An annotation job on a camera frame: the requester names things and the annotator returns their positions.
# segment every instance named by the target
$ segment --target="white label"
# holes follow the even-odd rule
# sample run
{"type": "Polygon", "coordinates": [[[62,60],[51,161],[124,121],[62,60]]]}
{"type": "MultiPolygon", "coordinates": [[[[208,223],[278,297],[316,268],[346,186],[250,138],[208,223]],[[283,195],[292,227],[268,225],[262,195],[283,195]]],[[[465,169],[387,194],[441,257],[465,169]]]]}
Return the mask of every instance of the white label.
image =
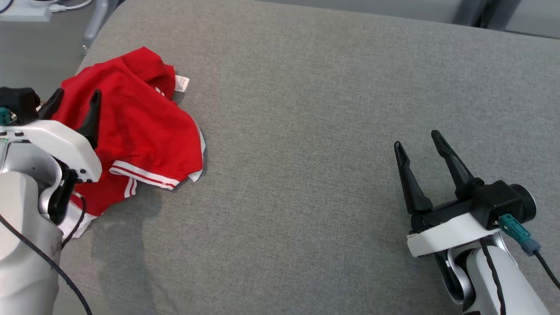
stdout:
{"type": "Polygon", "coordinates": [[[189,78],[175,76],[175,92],[185,93],[186,86],[189,85],[189,78]]]}

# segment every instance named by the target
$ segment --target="gray upholstery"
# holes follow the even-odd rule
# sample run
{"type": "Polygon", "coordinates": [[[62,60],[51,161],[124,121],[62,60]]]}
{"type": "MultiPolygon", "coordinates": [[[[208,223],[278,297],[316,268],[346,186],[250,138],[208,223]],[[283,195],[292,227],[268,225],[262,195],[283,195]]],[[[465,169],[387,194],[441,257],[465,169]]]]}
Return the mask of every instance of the gray upholstery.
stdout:
{"type": "MultiPolygon", "coordinates": [[[[140,184],[64,250],[63,267],[117,314],[459,314],[433,258],[406,246],[393,143],[434,204],[454,196],[432,129],[475,175],[531,190],[526,226],[560,274],[557,41],[251,0],[134,0],[82,66],[143,45],[191,79],[176,99],[206,137],[206,171],[174,191],[140,184]]],[[[538,261],[509,244],[558,314],[538,261]]]]}

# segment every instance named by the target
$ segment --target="cable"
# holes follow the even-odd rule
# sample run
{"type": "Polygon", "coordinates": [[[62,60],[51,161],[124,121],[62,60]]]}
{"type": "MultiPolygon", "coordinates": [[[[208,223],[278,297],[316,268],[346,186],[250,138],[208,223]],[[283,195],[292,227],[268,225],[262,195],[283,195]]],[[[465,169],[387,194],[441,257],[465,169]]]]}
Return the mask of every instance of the cable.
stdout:
{"type": "Polygon", "coordinates": [[[55,269],[56,272],[66,281],[66,284],[76,293],[80,302],[82,302],[83,308],[86,310],[87,315],[92,315],[90,306],[87,304],[86,298],[83,297],[82,293],[78,289],[78,287],[72,282],[72,279],[62,270],[60,267],[55,263],[49,256],[47,256],[41,249],[39,249],[35,244],[33,244],[30,240],[28,240],[25,236],[23,236],[20,232],[18,232],[2,215],[0,215],[0,223],[2,223],[12,234],[14,234],[20,241],[29,246],[37,255],[41,256],[41,258],[46,261],[52,269],[55,269]]]}
{"type": "Polygon", "coordinates": [[[554,285],[560,289],[560,283],[558,279],[548,267],[547,262],[544,260],[543,256],[540,255],[540,244],[536,240],[531,238],[531,233],[527,231],[519,221],[517,221],[512,215],[506,214],[500,218],[500,228],[504,231],[507,235],[511,236],[514,240],[521,245],[521,249],[527,254],[527,256],[531,257],[533,255],[539,260],[540,264],[543,265],[544,271],[547,272],[547,275],[550,277],[554,285]]]}
{"type": "Polygon", "coordinates": [[[498,272],[496,271],[496,267],[494,266],[494,262],[492,261],[492,257],[488,251],[488,246],[486,246],[486,241],[481,239],[480,244],[482,246],[482,252],[486,256],[488,267],[490,267],[490,270],[492,271],[492,279],[494,279],[494,284],[497,288],[498,300],[500,301],[500,315],[506,315],[506,302],[503,299],[502,285],[500,284],[500,279],[498,278],[498,272]]]}
{"type": "Polygon", "coordinates": [[[0,10],[0,14],[8,11],[8,9],[12,6],[14,0],[10,0],[10,2],[8,2],[8,5],[6,7],[4,7],[4,9],[0,10]]]}
{"type": "Polygon", "coordinates": [[[71,7],[67,7],[67,6],[62,6],[60,4],[51,4],[49,9],[51,12],[56,13],[56,12],[60,12],[60,11],[68,11],[68,10],[76,10],[76,9],[80,9],[83,7],[86,7],[87,5],[89,5],[90,3],[92,3],[94,0],[87,0],[84,3],[78,4],[76,6],[71,6],[71,7]]]}
{"type": "Polygon", "coordinates": [[[548,267],[547,262],[544,260],[543,256],[540,255],[539,251],[534,251],[533,254],[535,254],[536,258],[539,260],[540,264],[543,265],[544,271],[547,272],[547,275],[550,277],[550,279],[552,280],[552,282],[554,283],[554,285],[560,289],[560,282],[558,282],[558,279],[556,279],[556,277],[554,276],[554,274],[552,273],[552,270],[550,270],[550,267],[548,267]]]}
{"type": "Polygon", "coordinates": [[[80,214],[80,218],[78,219],[78,223],[76,223],[76,226],[74,226],[70,234],[68,234],[68,237],[65,238],[64,241],[62,242],[60,250],[63,250],[64,246],[66,246],[66,244],[70,242],[70,240],[72,239],[72,237],[74,236],[74,234],[76,233],[80,225],[82,224],[83,218],[86,216],[86,199],[83,196],[81,196],[80,199],[82,200],[82,214],[80,214]]]}

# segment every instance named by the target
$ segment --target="red t-shirt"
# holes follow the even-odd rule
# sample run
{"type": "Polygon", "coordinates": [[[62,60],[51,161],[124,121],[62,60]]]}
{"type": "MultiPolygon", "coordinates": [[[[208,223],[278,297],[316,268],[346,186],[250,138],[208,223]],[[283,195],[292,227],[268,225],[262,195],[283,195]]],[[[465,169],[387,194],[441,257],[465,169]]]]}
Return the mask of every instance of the red t-shirt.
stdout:
{"type": "MultiPolygon", "coordinates": [[[[78,195],[84,196],[87,213],[97,217],[133,196],[137,180],[173,189],[188,176],[194,181],[200,176],[204,139],[195,121],[171,100],[175,71],[156,53],[143,47],[98,63],[62,82],[62,88],[64,98],[53,119],[73,129],[82,124],[94,91],[102,94],[95,152],[103,172],[97,183],[76,185],[69,211],[81,211],[78,195]]],[[[74,227],[61,226],[65,234],[74,227]]]]}

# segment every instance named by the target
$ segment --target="floor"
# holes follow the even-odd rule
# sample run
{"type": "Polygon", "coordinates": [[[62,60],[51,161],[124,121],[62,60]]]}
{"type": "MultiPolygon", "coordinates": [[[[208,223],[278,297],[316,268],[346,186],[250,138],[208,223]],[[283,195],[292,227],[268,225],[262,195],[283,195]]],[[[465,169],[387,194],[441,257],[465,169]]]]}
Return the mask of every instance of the floor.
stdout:
{"type": "Polygon", "coordinates": [[[80,66],[80,42],[94,8],[58,12],[50,22],[0,22],[0,86],[32,87],[48,99],[80,66]]]}

